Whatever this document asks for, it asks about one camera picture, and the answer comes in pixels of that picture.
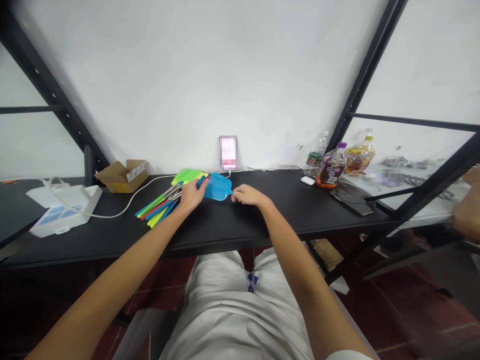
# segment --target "black metal shelf frame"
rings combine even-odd
[[[54,78],[37,52],[19,22],[9,9],[2,9],[0,41],[33,86],[47,103],[47,106],[0,107],[0,114],[53,112],[84,154],[85,185],[95,181],[95,171],[110,165],[99,145],[85,126],[67,95]]]
[[[389,0],[378,28],[373,36],[368,52],[358,72],[358,76],[347,98],[338,123],[335,126],[327,152],[333,150],[337,143],[342,141],[353,118],[373,119],[386,122],[427,126],[442,129],[461,130],[473,132],[471,138],[460,147],[432,176],[421,186],[411,189],[391,192],[388,194],[365,198],[367,201],[380,200],[392,196],[412,194],[399,208],[389,213],[392,220],[390,228],[379,234],[369,236],[355,251],[345,258],[332,272],[328,273],[325,280],[331,284],[359,257],[382,244],[395,229],[407,222],[411,217],[428,205],[437,195],[450,186],[480,161],[480,125],[414,119],[396,116],[372,115],[356,113],[360,101],[367,90],[369,82],[389,42],[408,0]]]

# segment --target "black desk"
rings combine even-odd
[[[336,201],[328,190],[302,183],[302,176],[301,170],[244,171],[232,173],[230,179],[233,187],[249,184],[269,196],[302,240],[318,239],[320,234],[327,236],[345,229],[367,232],[392,227],[393,222],[379,209],[367,216],[356,215]],[[154,181],[135,196],[121,216],[92,217],[88,223],[62,235],[32,240],[0,267],[31,268],[120,256],[150,229],[146,221],[134,216],[135,212],[168,189],[171,180],[167,177]],[[354,191],[344,183],[338,187]],[[112,194],[104,188],[94,213],[118,214],[131,196]],[[172,238],[167,255],[191,256],[269,244],[267,227],[256,207],[232,203],[229,198],[225,201],[204,199]]]
[[[70,179],[71,185],[83,185],[84,178]],[[33,201],[25,193],[40,188],[39,180],[20,180],[16,183],[0,183],[0,249],[18,238],[47,212],[47,209]]]

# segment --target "black phone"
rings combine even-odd
[[[343,190],[332,190],[330,191],[330,195],[360,216],[365,216],[374,212],[374,209],[364,199],[350,195]]]

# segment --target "cardboard box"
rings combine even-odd
[[[106,185],[111,193],[133,193],[148,177],[145,160],[127,160],[126,167],[115,161],[95,177]]]

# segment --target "charging phone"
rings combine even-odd
[[[220,136],[220,167],[237,170],[237,136]]]
[[[343,190],[332,190],[330,191],[330,195],[360,216],[365,216],[374,212],[374,209],[364,199],[350,195]]]

